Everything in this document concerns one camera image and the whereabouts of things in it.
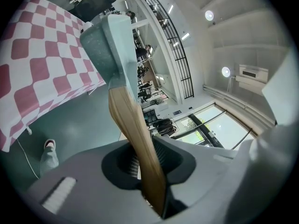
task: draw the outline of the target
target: gray floor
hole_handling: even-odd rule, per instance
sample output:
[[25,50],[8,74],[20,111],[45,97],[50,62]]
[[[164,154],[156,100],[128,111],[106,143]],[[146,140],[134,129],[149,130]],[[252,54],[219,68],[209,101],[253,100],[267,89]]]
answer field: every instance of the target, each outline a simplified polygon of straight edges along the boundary
[[[37,175],[48,138],[56,141],[61,163],[78,152],[116,142],[121,134],[109,113],[107,85],[97,88],[90,96],[86,93],[58,106],[30,128],[33,134],[24,131],[19,141]],[[0,152],[0,161],[17,189],[26,191],[36,180],[17,142],[9,153]]]

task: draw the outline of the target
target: white pipe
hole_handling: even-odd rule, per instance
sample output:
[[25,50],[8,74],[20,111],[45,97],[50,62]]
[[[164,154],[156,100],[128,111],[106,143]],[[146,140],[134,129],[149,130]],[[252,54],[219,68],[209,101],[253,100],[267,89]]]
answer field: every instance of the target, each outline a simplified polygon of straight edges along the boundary
[[226,89],[227,93],[229,92],[231,82],[232,82],[232,77],[230,77],[228,80],[228,88]]
[[205,91],[210,92],[216,96],[220,96],[221,98],[227,99],[228,101],[238,105],[239,107],[241,107],[242,109],[248,111],[250,114],[252,114],[253,116],[255,116],[256,118],[258,118],[260,121],[262,121],[264,124],[266,124],[269,127],[273,127],[274,126],[274,121],[272,119],[270,119],[268,116],[266,116],[265,114],[261,113],[259,110],[257,110],[256,108],[250,106],[249,104],[243,102],[242,100],[227,94],[223,91],[220,91],[218,89],[214,89],[212,87],[206,86],[204,85],[203,88]]

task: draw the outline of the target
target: office chair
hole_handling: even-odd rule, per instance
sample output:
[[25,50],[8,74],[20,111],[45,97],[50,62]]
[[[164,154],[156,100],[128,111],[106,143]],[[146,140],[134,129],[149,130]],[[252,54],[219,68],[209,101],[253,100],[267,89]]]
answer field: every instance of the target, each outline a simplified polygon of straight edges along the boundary
[[84,22],[91,21],[96,15],[112,6],[116,0],[82,0],[69,12]]

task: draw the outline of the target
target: desk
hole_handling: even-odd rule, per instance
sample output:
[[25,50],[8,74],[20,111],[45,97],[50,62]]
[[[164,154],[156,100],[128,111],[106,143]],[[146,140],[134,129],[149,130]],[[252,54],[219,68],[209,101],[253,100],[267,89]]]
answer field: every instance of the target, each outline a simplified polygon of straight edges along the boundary
[[0,41],[0,150],[37,118],[105,82],[79,41],[83,22],[46,0],[25,0]]

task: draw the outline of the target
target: air conditioning unit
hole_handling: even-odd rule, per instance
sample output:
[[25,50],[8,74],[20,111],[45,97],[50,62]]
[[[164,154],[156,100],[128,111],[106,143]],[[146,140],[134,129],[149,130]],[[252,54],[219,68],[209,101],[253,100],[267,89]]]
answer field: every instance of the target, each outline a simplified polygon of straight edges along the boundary
[[240,65],[240,76],[257,80],[263,83],[268,82],[268,70],[251,65]]
[[268,70],[240,65],[240,75],[235,80],[239,82],[239,87],[263,96],[262,89],[268,82]]

